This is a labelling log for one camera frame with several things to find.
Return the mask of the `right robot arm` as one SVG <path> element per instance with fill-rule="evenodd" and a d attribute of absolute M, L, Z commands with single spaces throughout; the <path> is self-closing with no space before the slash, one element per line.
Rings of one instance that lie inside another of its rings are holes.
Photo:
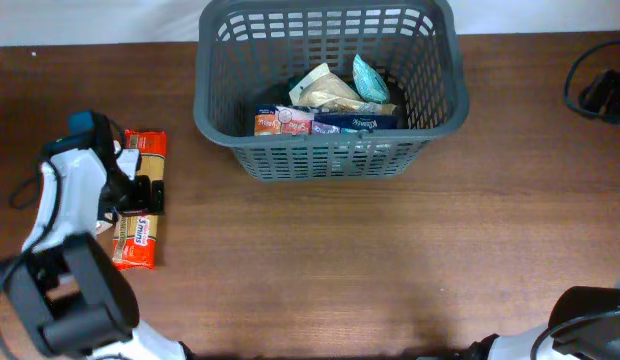
<path fill-rule="evenodd" d="M 607 70 L 581 91 L 589 117 L 620 116 L 620 72 Z M 548 323 L 516 336 L 490 335 L 445 359 L 620 360 L 620 279 L 611 288 L 574 286 L 556 302 Z"/>

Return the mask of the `small teal white packet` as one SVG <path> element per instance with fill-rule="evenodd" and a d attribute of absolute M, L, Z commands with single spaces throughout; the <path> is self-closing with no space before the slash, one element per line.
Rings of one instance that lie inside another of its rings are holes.
<path fill-rule="evenodd" d="M 390 101 L 390 92 L 383 78 L 359 54 L 353 60 L 353 80 L 359 95 L 366 102 L 386 104 Z"/>

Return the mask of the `dark grey plastic basket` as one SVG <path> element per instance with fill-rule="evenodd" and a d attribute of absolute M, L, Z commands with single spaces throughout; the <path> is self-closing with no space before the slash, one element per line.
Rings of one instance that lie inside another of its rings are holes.
<path fill-rule="evenodd" d="M 350 80 L 355 58 L 389 86 L 396 129 L 255 134 L 258 105 L 286 103 L 293 82 L 319 65 Z M 455 132 L 468 112 L 446 1 L 223 0 L 200 16 L 195 123 L 257 179 L 392 177 L 429 142 Z"/>

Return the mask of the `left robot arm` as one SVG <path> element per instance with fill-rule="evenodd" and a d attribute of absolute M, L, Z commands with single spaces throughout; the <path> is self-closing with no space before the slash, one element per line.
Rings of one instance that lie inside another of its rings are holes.
<path fill-rule="evenodd" d="M 0 296 L 47 358 L 193 358 L 141 320 L 132 287 L 96 240 L 103 224 L 163 214 L 163 182 L 139 174 L 138 150 L 115 145 L 107 116 L 84 111 L 68 125 L 40 152 L 36 222 L 20 254 L 0 262 Z M 0 349 L 13 358 L 1 333 Z"/>

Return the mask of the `beige paper snack bag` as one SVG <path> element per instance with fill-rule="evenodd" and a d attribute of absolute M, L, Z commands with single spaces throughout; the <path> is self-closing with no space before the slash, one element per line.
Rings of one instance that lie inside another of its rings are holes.
<path fill-rule="evenodd" d="M 397 106 L 364 101 L 327 63 L 318 65 L 289 91 L 294 106 L 327 109 L 337 113 L 393 115 Z"/>

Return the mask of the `orange San Remo spaghetti pack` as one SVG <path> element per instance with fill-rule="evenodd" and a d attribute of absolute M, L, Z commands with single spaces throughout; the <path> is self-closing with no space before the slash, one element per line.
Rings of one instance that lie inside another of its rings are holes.
<path fill-rule="evenodd" d="M 158 213 L 163 213 L 165 186 L 164 169 L 167 156 L 167 135 L 164 131 L 125 130 L 126 145 L 141 155 L 137 175 L 147 176 Z M 142 214 L 121 217 L 113 238 L 112 262 L 118 270 L 153 269 L 157 249 L 158 215 Z"/>

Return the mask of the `Kleenex tissue multipack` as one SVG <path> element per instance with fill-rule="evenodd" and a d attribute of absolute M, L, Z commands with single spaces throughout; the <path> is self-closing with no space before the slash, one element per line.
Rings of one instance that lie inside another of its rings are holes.
<path fill-rule="evenodd" d="M 397 129 L 395 115 L 339 113 L 324 108 L 257 105 L 254 135 L 329 135 Z"/>

